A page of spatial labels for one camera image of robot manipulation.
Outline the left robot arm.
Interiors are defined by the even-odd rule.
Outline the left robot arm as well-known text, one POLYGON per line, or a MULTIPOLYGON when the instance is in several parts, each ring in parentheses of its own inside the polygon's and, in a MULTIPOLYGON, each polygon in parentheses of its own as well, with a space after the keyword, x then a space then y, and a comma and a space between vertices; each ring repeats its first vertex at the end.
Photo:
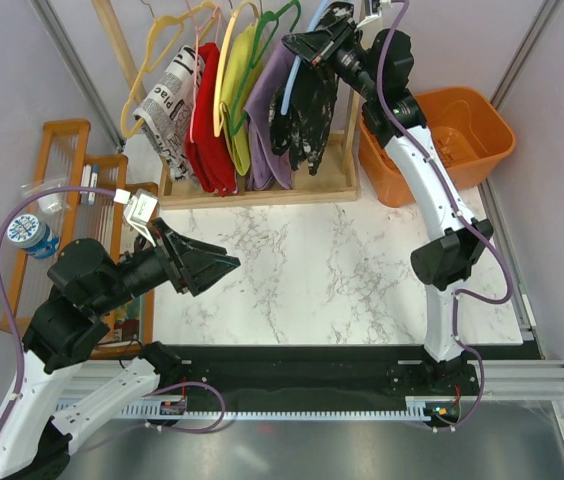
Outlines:
POLYGON ((163 283, 197 296, 237 269, 226 249, 150 221, 149 241, 114 261, 102 244, 74 240, 47 272, 53 283, 22 339, 23 372, 0 406, 0 479, 55 479, 105 423, 133 401, 170 393, 181 358, 160 342, 145 344, 116 376, 71 407, 56 406, 109 327, 103 318, 163 283))

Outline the light blue hanger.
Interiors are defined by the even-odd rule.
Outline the light blue hanger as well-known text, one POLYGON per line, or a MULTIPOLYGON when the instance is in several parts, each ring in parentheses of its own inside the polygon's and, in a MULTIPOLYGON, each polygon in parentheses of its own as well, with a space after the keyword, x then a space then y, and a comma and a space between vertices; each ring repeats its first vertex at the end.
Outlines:
MULTIPOLYGON (((325 12, 329 3, 330 3, 329 0, 322 0, 321 1, 321 3, 316 8, 316 10, 313 14, 311 21, 309 22, 309 25, 307 27, 306 32, 313 32, 315 30, 315 28, 318 25, 319 20, 321 19, 322 15, 324 14, 324 12, 325 12)), ((291 67, 291 71, 289 73, 289 76, 288 76, 288 79, 287 79, 287 82, 286 82, 286 85, 285 85, 285 88, 284 88, 283 96, 282 96, 282 104, 281 104, 281 107, 280 107, 280 113, 283 116, 286 116, 288 114, 288 111, 289 111, 293 87, 295 85, 296 78, 297 78, 297 75, 298 75, 298 72, 299 72, 300 63, 301 63, 300 57, 295 56, 295 59, 293 61, 292 67, 291 67)))

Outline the black white-stained trousers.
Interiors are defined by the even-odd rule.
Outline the black white-stained trousers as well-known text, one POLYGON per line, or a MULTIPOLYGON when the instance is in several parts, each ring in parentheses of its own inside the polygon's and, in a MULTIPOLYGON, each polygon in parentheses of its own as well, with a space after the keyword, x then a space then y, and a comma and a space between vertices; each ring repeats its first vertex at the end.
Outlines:
POLYGON ((302 59, 286 114, 282 113, 286 87, 275 91, 269 107, 271 148, 278 156, 289 155, 292 170, 307 163, 310 175, 318 173, 334 117, 338 82, 326 64, 312 66, 302 59))

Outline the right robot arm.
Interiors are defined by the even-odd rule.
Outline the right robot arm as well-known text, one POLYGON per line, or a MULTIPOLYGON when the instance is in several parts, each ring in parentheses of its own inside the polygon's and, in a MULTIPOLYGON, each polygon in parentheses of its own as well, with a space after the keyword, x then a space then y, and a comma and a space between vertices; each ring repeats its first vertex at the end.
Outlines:
POLYGON ((427 391, 439 394, 455 383, 450 362, 463 352, 456 292, 466 284, 493 228, 462 201, 407 87, 414 64, 410 37, 384 29, 369 48, 361 40, 353 20, 338 20, 324 29, 288 34, 283 44, 306 66, 327 68, 361 95, 364 126, 398 167, 420 208, 429 241, 411 253, 410 261, 425 286, 424 349, 431 362, 420 368, 419 377, 427 391))

